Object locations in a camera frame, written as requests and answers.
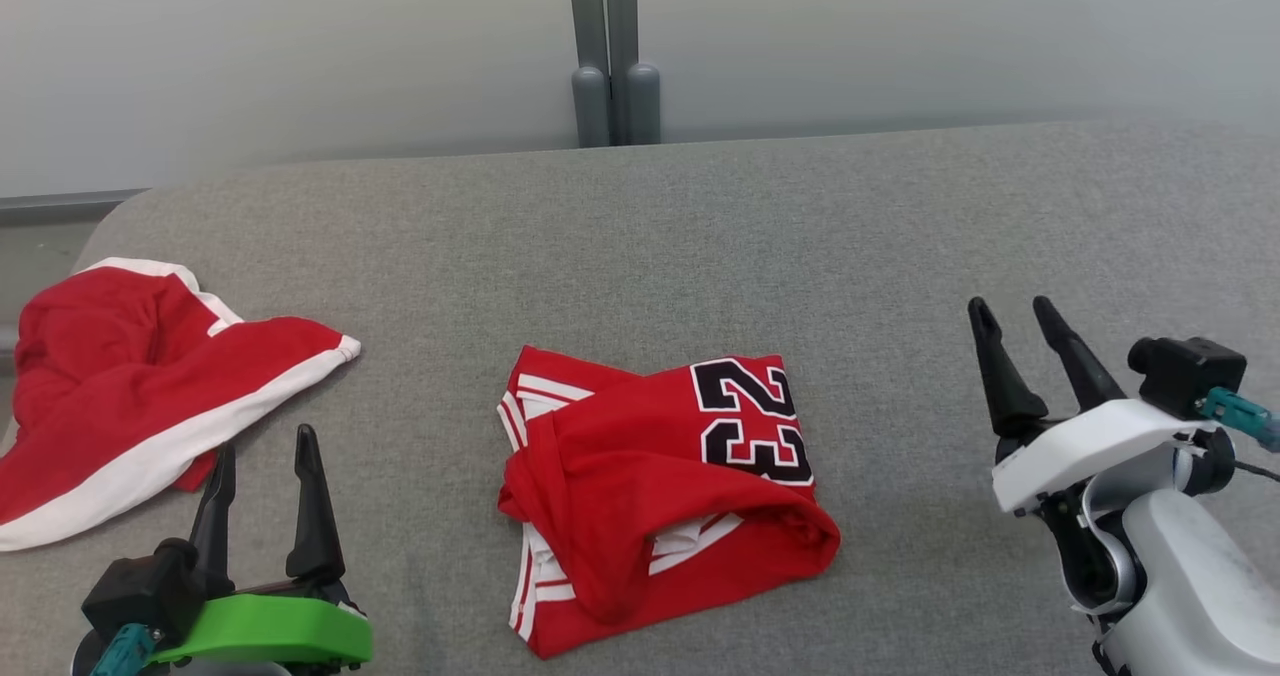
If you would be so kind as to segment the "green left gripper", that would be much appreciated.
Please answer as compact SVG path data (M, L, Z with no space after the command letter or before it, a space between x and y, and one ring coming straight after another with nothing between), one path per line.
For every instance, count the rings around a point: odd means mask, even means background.
M186 640L159 647L151 664L278 664L288 672L337 672L372 661L372 625L339 581L346 559L317 434L308 424L297 428L294 475L300 501L285 575L296 583L232 594L228 527L236 447L218 448L189 543L198 553L193 574L204 594L223 598L206 602Z

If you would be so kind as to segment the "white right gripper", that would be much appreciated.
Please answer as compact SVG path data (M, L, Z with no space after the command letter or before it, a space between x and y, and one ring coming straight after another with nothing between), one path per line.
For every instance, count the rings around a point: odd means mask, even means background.
M1047 296L1037 296L1032 303L1044 341L1057 353L1084 414L1042 433L1047 406L1010 360L1004 332L988 303L973 297L966 310L992 429L997 437L1038 437L992 469L992 487L1002 512L1032 510L1042 494L1065 490L1176 435L1211 429L1208 420L1187 421L1144 401L1125 399L1125 392L1055 303Z

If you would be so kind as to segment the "red shorts with white trim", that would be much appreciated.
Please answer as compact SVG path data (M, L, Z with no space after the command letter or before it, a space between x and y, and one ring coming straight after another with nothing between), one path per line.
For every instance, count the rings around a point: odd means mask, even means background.
M178 262L111 257L20 312L0 553L74 538L166 489L361 353L311 319L242 319Z

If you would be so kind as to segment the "red jersey with number 23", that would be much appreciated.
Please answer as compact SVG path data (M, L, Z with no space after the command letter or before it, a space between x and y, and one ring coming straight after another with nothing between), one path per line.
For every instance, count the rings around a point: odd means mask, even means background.
M783 360L641 375L526 344L497 407L521 526L509 626L541 659L822 575L842 534Z

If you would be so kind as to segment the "grey partition base rail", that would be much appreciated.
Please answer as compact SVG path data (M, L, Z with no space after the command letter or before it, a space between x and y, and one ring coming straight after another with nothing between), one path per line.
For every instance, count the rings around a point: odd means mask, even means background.
M101 221L114 207L145 193L146 189L92 189L92 192L0 198L0 228Z

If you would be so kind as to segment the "grey partition post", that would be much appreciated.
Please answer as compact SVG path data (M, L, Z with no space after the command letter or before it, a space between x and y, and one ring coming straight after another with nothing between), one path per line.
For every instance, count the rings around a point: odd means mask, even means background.
M660 74L640 55L639 0L605 0L605 10L613 143L660 143Z
M570 78L580 149L612 143L605 0L570 0L579 65Z

